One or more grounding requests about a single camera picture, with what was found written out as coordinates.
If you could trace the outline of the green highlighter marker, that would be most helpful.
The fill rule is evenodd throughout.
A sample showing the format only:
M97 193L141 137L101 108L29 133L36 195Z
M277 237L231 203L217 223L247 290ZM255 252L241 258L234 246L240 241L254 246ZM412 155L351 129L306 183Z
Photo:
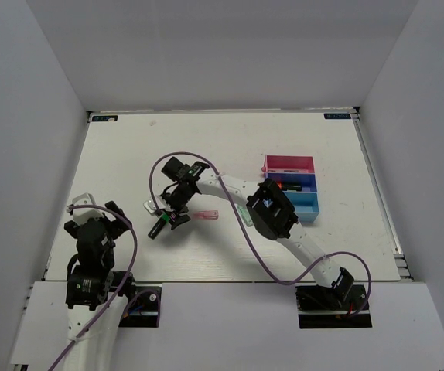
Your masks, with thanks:
M159 233L162 231L162 229L167 225L170 224L171 218L170 218L170 212L162 211L158 214L157 221L155 222L154 226L150 229L148 233L148 237L151 240L154 240Z

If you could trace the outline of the orange highlighter marker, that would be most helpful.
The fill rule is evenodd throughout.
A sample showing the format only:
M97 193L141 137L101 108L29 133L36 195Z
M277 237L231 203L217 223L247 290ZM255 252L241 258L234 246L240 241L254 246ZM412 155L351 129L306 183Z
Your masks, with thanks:
M292 192L302 191L302 186L300 184L279 183L278 186L283 191L292 191Z

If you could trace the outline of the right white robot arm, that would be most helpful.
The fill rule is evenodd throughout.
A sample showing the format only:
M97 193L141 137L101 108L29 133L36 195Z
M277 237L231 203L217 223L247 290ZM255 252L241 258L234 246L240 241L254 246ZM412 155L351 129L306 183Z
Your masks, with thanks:
M225 199L233 209L243 206L260 235L280 243L306 267L319 287L319 300L326 308L337 310L350 301L353 276L327 257L307 234L292 202L275 181L244 181L223 175L205 162L187 165L175 157L167 161L162 173L176 185L172 192L162 196L174 217L173 226L187 221L184 217L187 203L196 194Z

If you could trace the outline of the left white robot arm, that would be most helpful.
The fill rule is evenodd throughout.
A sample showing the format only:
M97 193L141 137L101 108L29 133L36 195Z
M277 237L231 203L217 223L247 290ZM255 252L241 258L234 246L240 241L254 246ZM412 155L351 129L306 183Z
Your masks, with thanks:
M121 312L133 306L138 289L122 281L127 274L114 270L115 241L130 229L117 205L105 209L109 219L84 194L73 200L72 220L64 229L76 240L77 253L67 268L67 339L71 346L63 357L65 370L109 370Z

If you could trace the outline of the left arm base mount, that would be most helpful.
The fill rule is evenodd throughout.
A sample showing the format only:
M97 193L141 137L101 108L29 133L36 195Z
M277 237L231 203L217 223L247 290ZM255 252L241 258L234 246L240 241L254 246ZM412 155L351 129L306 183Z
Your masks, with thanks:
M120 328L158 328L162 300L162 285L133 284L128 305L119 323Z

